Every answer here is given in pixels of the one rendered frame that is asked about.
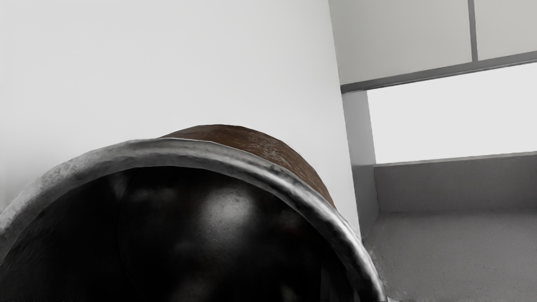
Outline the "brown mug with grey rim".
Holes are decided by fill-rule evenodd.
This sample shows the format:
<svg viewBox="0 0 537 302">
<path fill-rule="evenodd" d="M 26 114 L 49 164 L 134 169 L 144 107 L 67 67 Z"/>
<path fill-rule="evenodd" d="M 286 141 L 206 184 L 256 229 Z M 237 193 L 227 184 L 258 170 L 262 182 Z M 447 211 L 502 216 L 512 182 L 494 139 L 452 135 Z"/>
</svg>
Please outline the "brown mug with grey rim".
<svg viewBox="0 0 537 302">
<path fill-rule="evenodd" d="M 202 125 L 55 166 L 0 213 L 0 302 L 385 302 L 284 142 Z"/>
</svg>

